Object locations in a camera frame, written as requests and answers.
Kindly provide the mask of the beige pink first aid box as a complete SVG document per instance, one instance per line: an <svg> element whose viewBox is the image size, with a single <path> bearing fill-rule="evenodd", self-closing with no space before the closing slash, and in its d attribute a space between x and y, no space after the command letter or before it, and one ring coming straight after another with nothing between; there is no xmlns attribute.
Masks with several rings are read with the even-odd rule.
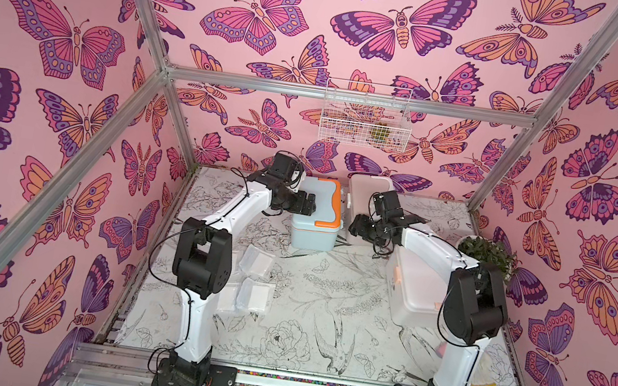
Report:
<svg viewBox="0 0 618 386"><path fill-rule="evenodd" d="M344 214L343 223L346 235L346 241L353 246L367 246L368 243L362 238L355 236L349 232L353 220L358 215L370 214L370 197L377 192L386 192L394 190L393 182L389 177L366 175L364 173L354 174L350 177L349 187L346 199L346 212Z"/></svg>

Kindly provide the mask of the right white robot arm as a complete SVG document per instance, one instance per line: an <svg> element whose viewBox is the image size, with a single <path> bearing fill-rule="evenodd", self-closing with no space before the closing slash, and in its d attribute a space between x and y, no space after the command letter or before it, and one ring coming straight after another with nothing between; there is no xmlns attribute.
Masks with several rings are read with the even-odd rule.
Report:
<svg viewBox="0 0 618 386"><path fill-rule="evenodd" d="M436 328L446 343L427 386L471 386L486 347L508 317L505 274L436 235L424 218L405 212L398 197L393 191L371 194L370 214L355 216L349 233L380 255L403 247L426 265L427 279L411 288L439 302Z"/></svg>

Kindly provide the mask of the blue orange first aid box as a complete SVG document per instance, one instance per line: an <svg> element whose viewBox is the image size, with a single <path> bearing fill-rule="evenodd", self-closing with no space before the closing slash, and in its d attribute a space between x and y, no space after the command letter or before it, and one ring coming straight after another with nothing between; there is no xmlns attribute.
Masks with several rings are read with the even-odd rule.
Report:
<svg viewBox="0 0 618 386"><path fill-rule="evenodd" d="M327 251L334 249L342 228L342 185L337 180L304 178L300 191L314 195L315 210L311 215L293 214L291 245L294 249Z"/></svg>

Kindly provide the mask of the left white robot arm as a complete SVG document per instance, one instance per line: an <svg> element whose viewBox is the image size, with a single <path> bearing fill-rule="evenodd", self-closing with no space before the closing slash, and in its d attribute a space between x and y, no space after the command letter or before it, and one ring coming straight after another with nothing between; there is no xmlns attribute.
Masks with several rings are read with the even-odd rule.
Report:
<svg viewBox="0 0 618 386"><path fill-rule="evenodd" d="M212 319L218 296L232 275L233 237L269 210L309 216L315 195L301 191L306 176L302 162L279 151L264 169L251 172L240 192L204 218L185 220L179 232L172 274L184 306L180 342L159 371L176 386L206 386L213 350Z"/></svg>

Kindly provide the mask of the white pink medicine chest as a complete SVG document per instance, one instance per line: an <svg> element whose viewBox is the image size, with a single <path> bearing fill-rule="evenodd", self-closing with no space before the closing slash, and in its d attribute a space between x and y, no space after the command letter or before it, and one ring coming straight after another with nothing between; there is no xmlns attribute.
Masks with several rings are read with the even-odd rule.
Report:
<svg viewBox="0 0 618 386"><path fill-rule="evenodd" d="M447 282L419 256L397 247L386 265L390 317L400 327L435 327Z"/></svg>

